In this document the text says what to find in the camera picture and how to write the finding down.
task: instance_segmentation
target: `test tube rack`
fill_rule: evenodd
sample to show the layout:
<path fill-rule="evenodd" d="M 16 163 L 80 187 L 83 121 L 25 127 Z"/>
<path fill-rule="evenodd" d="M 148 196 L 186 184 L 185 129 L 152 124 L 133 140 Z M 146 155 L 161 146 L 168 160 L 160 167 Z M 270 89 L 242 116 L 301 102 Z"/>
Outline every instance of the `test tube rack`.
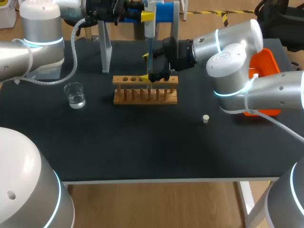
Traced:
<path fill-rule="evenodd" d="M 117 86 L 114 94 L 114 104 L 174 105 L 177 104 L 176 87 L 178 84 L 178 76 L 171 76 L 168 81 L 161 79 L 153 83 L 142 80 L 140 76 L 113 76 L 113 85 Z M 165 88 L 151 89 L 151 85 Z M 139 88 L 122 88 L 126 86 Z"/>

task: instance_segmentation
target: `black table surface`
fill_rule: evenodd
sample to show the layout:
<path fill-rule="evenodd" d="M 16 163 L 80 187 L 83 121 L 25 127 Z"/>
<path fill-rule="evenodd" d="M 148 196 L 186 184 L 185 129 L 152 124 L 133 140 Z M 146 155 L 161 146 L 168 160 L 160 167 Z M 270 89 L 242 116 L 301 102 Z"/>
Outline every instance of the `black table surface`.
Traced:
<path fill-rule="evenodd" d="M 112 76 L 145 74 L 147 46 L 112 45 L 110 73 L 102 74 L 99 43 L 76 43 L 79 67 L 69 82 L 84 86 L 80 110 L 68 105 L 67 83 L 6 82 L 0 90 L 0 126 L 29 137 L 62 181 L 279 177 L 302 157 L 303 145 L 270 122 L 221 111 L 202 66 L 179 73 L 177 105 L 113 105 Z M 278 40 L 265 47 L 281 71 L 292 70 Z M 65 57 L 63 76 L 73 65 L 68 42 Z M 304 135 L 302 111 L 277 119 Z"/>

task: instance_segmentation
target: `yellow black tape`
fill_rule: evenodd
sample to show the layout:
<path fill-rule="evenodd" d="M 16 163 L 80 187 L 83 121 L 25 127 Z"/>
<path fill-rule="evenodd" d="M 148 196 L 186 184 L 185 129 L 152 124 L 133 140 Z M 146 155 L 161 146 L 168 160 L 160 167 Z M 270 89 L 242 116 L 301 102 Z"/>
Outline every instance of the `yellow black tape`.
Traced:
<path fill-rule="evenodd" d="M 224 26 L 225 27 L 229 26 L 227 14 L 226 13 L 222 13 L 221 15 L 222 15 L 222 20 L 223 20 Z"/>
<path fill-rule="evenodd" d="M 222 13 L 254 13 L 254 10 L 207 10 L 207 11 L 188 11 L 187 14 L 217 14 L 221 15 Z"/>

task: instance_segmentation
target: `orange tray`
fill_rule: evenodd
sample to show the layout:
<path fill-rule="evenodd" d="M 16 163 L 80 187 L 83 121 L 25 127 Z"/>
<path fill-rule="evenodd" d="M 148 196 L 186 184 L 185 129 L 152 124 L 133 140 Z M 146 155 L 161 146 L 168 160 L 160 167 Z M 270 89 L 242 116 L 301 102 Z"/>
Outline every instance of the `orange tray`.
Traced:
<path fill-rule="evenodd" d="M 253 77 L 253 74 L 258 74 L 259 77 L 266 77 L 269 75 L 280 73 L 279 67 L 276 64 L 275 58 L 272 52 L 263 48 L 263 50 L 252 56 L 249 64 L 249 78 Z M 280 109 L 263 109 L 259 112 L 269 116 L 279 115 Z M 256 116 L 255 114 L 249 114 L 244 112 L 247 116 Z"/>

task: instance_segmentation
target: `blue spool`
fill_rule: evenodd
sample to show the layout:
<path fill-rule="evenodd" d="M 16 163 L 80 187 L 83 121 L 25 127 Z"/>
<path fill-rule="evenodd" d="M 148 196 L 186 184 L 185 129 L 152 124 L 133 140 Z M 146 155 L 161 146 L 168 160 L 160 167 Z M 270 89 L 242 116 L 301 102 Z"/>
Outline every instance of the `blue spool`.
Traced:
<path fill-rule="evenodd" d="M 173 2 L 156 4 L 156 23 L 173 23 Z M 119 23 L 137 23 L 136 20 L 125 18 Z"/>

